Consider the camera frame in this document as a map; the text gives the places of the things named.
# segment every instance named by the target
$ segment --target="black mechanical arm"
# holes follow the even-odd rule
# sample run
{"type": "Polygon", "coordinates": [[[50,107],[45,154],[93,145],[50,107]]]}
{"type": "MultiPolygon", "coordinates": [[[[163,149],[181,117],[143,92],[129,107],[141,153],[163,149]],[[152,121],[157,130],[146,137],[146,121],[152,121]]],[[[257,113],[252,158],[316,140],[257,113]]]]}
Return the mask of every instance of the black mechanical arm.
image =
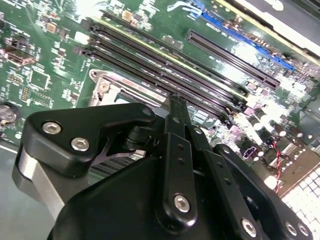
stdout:
{"type": "Polygon", "coordinates": [[[211,148],[170,95],[37,112],[25,122],[16,186],[55,218],[49,240],[312,240],[306,225],[227,146],[211,148]],[[92,166],[145,151],[89,186],[92,166]]]}

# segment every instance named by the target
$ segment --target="black expansion slot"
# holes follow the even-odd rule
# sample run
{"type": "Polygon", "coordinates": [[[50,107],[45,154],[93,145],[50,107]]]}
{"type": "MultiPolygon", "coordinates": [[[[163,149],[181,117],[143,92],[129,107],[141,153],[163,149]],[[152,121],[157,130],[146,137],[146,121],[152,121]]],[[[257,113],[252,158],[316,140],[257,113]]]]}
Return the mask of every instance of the black expansion slot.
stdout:
{"type": "Polygon", "coordinates": [[[251,77],[252,79],[254,79],[255,81],[257,81],[265,87],[275,90],[280,85],[280,81],[274,79],[273,77],[264,73],[260,69],[252,66],[251,64],[248,64],[241,58],[223,49],[219,45],[215,44],[213,41],[205,38],[204,36],[200,35],[192,29],[188,31],[186,40],[189,43],[197,46],[198,48],[206,51],[207,53],[212,54],[215,58],[220,59],[225,63],[228,63],[236,69],[239,69],[241,72],[247,74],[249,77],[251,77]]]}
{"type": "Polygon", "coordinates": [[[143,68],[144,71],[151,73],[153,76],[158,77],[159,79],[163,79],[174,86],[177,86],[179,89],[183,90],[185,93],[191,94],[192,96],[197,96],[202,98],[205,102],[208,102],[215,106],[216,108],[221,109],[222,111],[232,111],[232,112],[239,112],[237,109],[226,102],[221,102],[218,98],[207,94],[206,92],[200,93],[199,89],[194,87],[192,84],[184,84],[181,79],[171,75],[170,73],[163,71],[160,67],[152,64],[148,61],[144,61],[139,58],[134,53],[128,52],[121,47],[111,44],[110,42],[95,42],[92,47],[97,47],[99,50],[106,51],[107,53],[111,53],[113,55],[118,55],[126,60],[130,61],[131,63],[143,68]]]}
{"type": "MultiPolygon", "coordinates": [[[[152,76],[152,74],[150,73],[146,73],[145,71],[138,69],[136,67],[133,67],[132,65],[126,62],[120,61],[117,57],[114,57],[113,55],[108,55],[97,49],[87,49],[87,48],[81,48],[78,46],[74,47],[73,51],[80,55],[84,55],[89,58],[96,58],[105,63],[108,63],[116,68],[121,69],[124,73],[134,78],[141,79],[142,81],[148,84],[156,86],[161,91],[172,93],[172,94],[175,94],[177,93],[177,91],[179,91],[179,89],[176,89],[174,86],[171,86],[162,82],[160,79],[156,78],[155,76],[152,76]]],[[[210,114],[211,117],[215,117],[217,119],[223,119],[226,116],[224,112],[216,110],[212,105],[210,105],[208,102],[204,101],[199,97],[192,97],[191,94],[184,93],[184,91],[182,92],[179,91],[179,93],[191,105],[204,111],[205,113],[210,114]]]]}
{"type": "Polygon", "coordinates": [[[100,36],[104,36],[107,39],[116,40],[120,44],[135,50],[137,53],[145,55],[145,57],[147,57],[148,59],[152,60],[153,62],[159,65],[162,65],[166,69],[169,69],[171,72],[177,73],[179,76],[183,77],[187,82],[190,82],[190,80],[192,80],[193,82],[197,83],[200,88],[204,89],[205,92],[210,91],[212,93],[215,93],[217,96],[220,96],[221,99],[228,100],[230,103],[233,103],[235,106],[240,107],[242,110],[245,110],[247,108],[247,102],[244,99],[239,98],[238,96],[235,96],[218,86],[214,87],[211,83],[207,82],[206,79],[202,79],[194,73],[191,73],[190,71],[184,69],[176,63],[168,60],[167,58],[159,54],[154,53],[153,51],[149,50],[140,43],[132,41],[132,39],[118,33],[113,29],[110,29],[107,26],[100,24],[96,27],[89,27],[89,29],[87,30],[93,34],[96,34],[93,39],[89,40],[90,44],[95,44],[97,40],[102,44],[107,44],[108,42],[100,36]]]}
{"type": "MultiPolygon", "coordinates": [[[[112,21],[124,26],[126,29],[130,30],[131,32],[137,33],[138,35],[140,35],[141,37],[146,38],[147,40],[149,40],[150,42],[154,42],[157,45],[159,45],[162,48],[165,48],[167,50],[169,50],[169,52],[173,55],[175,55],[176,57],[180,58],[183,61],[186,61],[189,65],[191,65],[192,67],[194,67],[195,69],[197,69],[199,72],[201,72],[202,74],[216,80],[219,83],[225,84],[227,85],[229,88],[233,89],[234,91],[236,91],[237,93],[239,93],[240,95],[243,96],[248,96],[249,92],[248,90],[241,86],[240,84],[228,79],[227,77],[219,74],[218,72],[213,71],[211,68],[197,62],[196,60],[194,60],[192,57],[189,57],[186,54],[183,54],[182,52],[177,51],[174,47],[162,42],[161,40],[147,34],[146,32],[144,32],[143,30],[137,29],[136,27],[130,25],[128,22],[112,15],[109,12],[106,12],[104,10],[101,10],[101,12],[103,13],[103,17],[109,18],[112,21]]],[[[98,26],[104,26],[101,23],[94,23],[95,25],[98,26]]],[[[89,25],[85,26],[82,25],[85,29],[89,30],[89,25]]]]}
{"type": "MultiPolygon", "coordinates": [[[[201,78],[199,78],[195,75],[189,74],[189,72],[183,71],[185,69],[183,69],[182,67],[178,68],[178,66],[176,66],[175,64],[166,64],[168,62],[166,62],[166,58],[164,58],[163,56],[155,54],[155,53],[151,52],[150,50],[146,49],[145,47],[140,46],[139,44],[134,43],[130,40],[128,40],[128,41],[131,44],[129,44],[125,41],[120,41],[120,39],[118,38],[120,36],[115,37],[114,35],[111,36],[110,34],[107,34],[107,37],[114,38],[116,41],[130,47],[130,49],[135,50],[136,53],[139,53],[142,56],[144,55],[147,59],[153,61],[154,63],[162,65],[164,68],[168,69],[169,71],[178,73],[179,76],[186,79],[186,81],[188,82],[186,84],[189,84],[191,87],[193,87],[193,82],[196,83],[200,88],[205,89],[204,90],[205,93],[209,93],[210,98],[215,99],[213,94],[216,94],[217,96],[220,96],[221,99],[228,100],[230,103],[240,107],[242,110],[244,110],[246,108],[247,102],[244,99],[240,99],[236,96],[233,96],[233,95],[229,94],[228,92],[224,91],[223,89],[213,88],[213,86],[210,83],[203,81],[201,78]]],[[[109,49],[116,50],[115,52],[117,54],[122,54],[123,57],[126,57],[126,54],[128,54],[122,48],[118,47],[115,44],[112,44],[112,42],[108,42],[108,41],[104,40],[103,38],[101,38],[99,36],[94,36],[94,39],[91,38],[89,40],[89,44],[93,45],[93,46],[98,46],[100,48],[109,48],[109,49]]]]}

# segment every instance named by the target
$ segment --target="silver screw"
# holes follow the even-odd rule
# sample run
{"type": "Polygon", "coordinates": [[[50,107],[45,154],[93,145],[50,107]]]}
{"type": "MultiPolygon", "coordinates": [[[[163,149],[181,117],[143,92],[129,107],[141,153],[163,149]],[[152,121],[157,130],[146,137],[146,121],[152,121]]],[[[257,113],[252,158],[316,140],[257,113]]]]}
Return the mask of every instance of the silver screw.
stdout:
{"type": "Polygon", "coordinates": [[[58,134],[61,132],[61,126],[53,121],[48,121],[43,124],[42,129],[47,134],[58,134]]]}
{"type": "Polygon", "coordinates": [[[308,230],[307,230],[306,227],[303,226],[301,223],[298,223],[298,228],[299,228],[300,232],[303,233],[303,235],[305,235],[305,236],[307,236],[307,237],[309,236],[308,230]]]}
{"type": "Polygon", "coordinates": [[[85,152],[89,149],[89,142],[82,137],[76,137],[71,141],[71,146],[74,150],[85,152]]]}
{"type": "Polygon", "coordinates": [[[285,222],[284,223],[286,229],[288,229],[288,231],[293,235],[293,236],[297,236],[297,230],[294,228],[294,226],[291,225],[290,222],[285,222]]]}
{"type": "Polygon", "coordinates": [[[190,210],[190,204],[188,200],[182,195],[177,195],[174,197],[174,205],[182,213],[187,213],[190,210]]]}
{"type": "Polygon", "coordinates": [[[253,238],[257,236],[257,230],[255,226],[248,219],[242,218],[241,224],[247,234],[249,234],[253,238]]]}
{"type": "Polygon", "coordinates": [[[227,147],[224,146],[222,149],[223,149],[223,151],[224,151],[226,154],[229,154],[229,153],[230,153],[230,150],[229,150],[227,147]]]}
{"type": "Polygon", "coordinates": [[[196,127],[194,130],[195,130],[195,132],[196,132],[197,134],[202,134],[202,131],[201,131],[200,128],[197,128],[197,127],[196,127]]]}
{"type": "Polygon", "coordinates": [[[172,119],[173,119],[173,121],[175,121],[177,124],[180,123],[179,118],[177,118],[176,116],[174,116],[172,119]]]}
{"type": "Polygon", "coordinates": [[[148,109],[148,108],[145,108],[142,110],[142,112],[145,114],[145,115],[148,115],[148,116],[151,116],[151,111],[148,109]]]}

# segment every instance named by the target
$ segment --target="red wire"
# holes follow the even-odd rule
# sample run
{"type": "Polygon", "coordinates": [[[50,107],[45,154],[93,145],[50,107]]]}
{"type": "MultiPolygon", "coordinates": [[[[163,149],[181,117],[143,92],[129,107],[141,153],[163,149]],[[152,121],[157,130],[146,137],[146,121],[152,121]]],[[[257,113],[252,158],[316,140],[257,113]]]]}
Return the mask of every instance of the red wire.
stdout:
{"type": "Polygon", "coordinates": [[[277,149],[277,142],[274,141],[273,142],[273,148],[275,150],[275,156],[276,156],[276,170],[277,170],[277,174],[276,174],[276,187],[275,187],[275,193],[278,194],[279,189],[280,189],[280,176],[281,176],[281,170],[280,170],[280,165],[281,165],[281,160],[280,160],[280,154],[281,152],[277,149]]]}

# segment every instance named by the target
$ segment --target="dimm slot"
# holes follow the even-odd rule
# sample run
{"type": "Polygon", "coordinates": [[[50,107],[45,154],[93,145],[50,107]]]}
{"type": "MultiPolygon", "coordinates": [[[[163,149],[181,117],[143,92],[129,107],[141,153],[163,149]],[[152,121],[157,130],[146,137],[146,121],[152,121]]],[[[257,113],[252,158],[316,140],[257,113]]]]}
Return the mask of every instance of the dimm slot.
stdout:
{"type": "MultiPolygon", "coordinates": [[[[148,74],[140,69],[137,69],[130,64],[120,61],[116,57],[112,55],[107,55],[106,53],[103,53],[97,49],[88,49],[88,48],[81,48],[81,47],[75,47],[74,52],[77,52],[80,55],[85,55],[89,58],[96,58],[100,61],[106,62],[116,68],[121,69],[124,73],[137,78],[141,79],[142,81],[156,86],[159,90],[175,94],[177,92],[177,89],[174,86],[167,85],[163,83],[161,80],[157,79],[155,76],[152,76],[151,74],[148,74]]],[[[203,99],[197,97],[192,98],[191,95],[185,94],[184,91],[180,92],[181,96],[190,102],[191,105],[194,107],[208,113],[211,115],[211,117],[217,118],[217,119],[225,119],[226,114],[216,110],[212,105],[208,104],[203,99]]]]}
{"type": "Polygon", "coordinates": [[[185,93],[189,93],[197,97],[200,96],[204,101],[212,104],[213,106],[221,109],[222,111],[238,112],[237,109],[231,106],[230,104],[226,102],[221,102],[218,98],[215,98],[213,95],[207,94],[206,92],[202,92],[202,94],[199,94],[199,90],[192,84],[183,84],[179,78],[172,76],[168,72],[163,71],[160,67],[152,63],[143,61],[135,54],[128,52],[114,44],[111,44],[109,42],[96,42],[95,45],[93,45],[93,47],[98,47],[99,49],[105,50],[108,53],[112,53],[113,55],[121,56],[126,60],[129,60],[131,63],[139,67],[142,67],[148,73],[157,76],[159,79],[163,79],[168,83],[177,86],[179,89],[182,89],[185,93]]]}
{"type": "MultiPolygon", "coordinates": [[[[179,59],[181,59],[183,61],[186,61],[189,65],[192,65],[192,67],[197,69],[197,72],[200,73],[200,75],[204,75],[206,77],[209,77],[211,80],[215,80],[216,82],[218,82],[220,84],[226,85],[228,88],[232,89],[234,91],[234,93],[236,93],[238,96],[240,96],[242,98],[246,97],[249,94],[248,90],[246,88],[244,88],[243,86],[241,86],[240,84],[228,79],[227,77],[219,74],[218,72],[213,71],[209,67],[197,62],[192,57],[190,57],[186,54],[183,54],[182,52],[177,51],[174,47],[162,42],[161,40],[147,34],[146,32],[144,32],[140,29],[137,29],[136,27],[130,25],[128,22],[112,15],[109,12],[106,12],[104,10],[101,10],[101,12],[103,13],[103,17],[108,18],[108,19],[122,25],[126,29],[137,33],[141,37],[144,37],[144,38],[158,44],[160,47],[169,50],[171,54],[175,55],[176,57],[178,57],[179,59]]],[[[103,20],[95,19],[95,21],[105,27],[108,25],[108,23],[106,23],[103,20]]]]}
{"type": "MultiPolygon", "coordinates": [[[[170,70],[172,72],[178,73],[178,75],[182,76],[187,81],[192,80],[195,83],[197,83],[201,88],[206,89],[206,90],[216,94],[217,96],[220,96],[222,99],[226,99],[230,103],[232,103],[242,109],[246,108],[247,102],[244,99],[240,99],[240,98],[228,93],[224,89],[213,88],[212,84],[206,82],[205,80],[201,79],[200,77],[198,77],[192,73],[189,73],[184,68],[176,66],[174,63],[168,63],[168,61],[164,57],[157,55],[157,54],[154,54],[150,50],[144,48],[143,46],[140,46],[138,43],[134,43],[134,42],[128,40],[130,42],[129,43],[129,42],[125,41],[125,37],[122,37],[121,38],[122,40],[121,40],[120,39],[121,36],[117,35],[118,33],[105,32],[105,34],[109,39],[114,38],[119,43],[122,43],[122,44],[130,47],[131,49],[134,49],[137,53],[139,53],[141,55],[145,55],[149,60],[151,60],[159,65],[162,65],[163,67],[167,68],[168,70],[170,70]]],[[[109,48],[116,48],[119,50],[119,52],[124,52],[123,49],[117,47],[115,44],[107,42],[106,40],[104,40],[103,38],[101,38],[99,36],[94,36],[94,39],[90,40],[90,44],[101,44],[101,45],[108,46],[109,48]]]]}

